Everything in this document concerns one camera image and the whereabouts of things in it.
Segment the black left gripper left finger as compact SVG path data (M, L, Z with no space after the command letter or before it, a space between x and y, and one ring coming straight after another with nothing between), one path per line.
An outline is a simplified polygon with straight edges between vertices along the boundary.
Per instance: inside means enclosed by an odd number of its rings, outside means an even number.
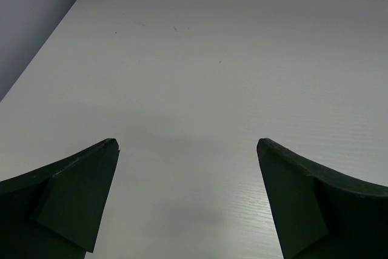
M1 181L1 258L92 253L119 158L114 138Z

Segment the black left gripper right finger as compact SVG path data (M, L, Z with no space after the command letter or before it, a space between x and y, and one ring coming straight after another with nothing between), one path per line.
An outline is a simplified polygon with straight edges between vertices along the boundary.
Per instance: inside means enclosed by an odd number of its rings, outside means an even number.
M258 161L284 258L387 258L387 187L268 138Z

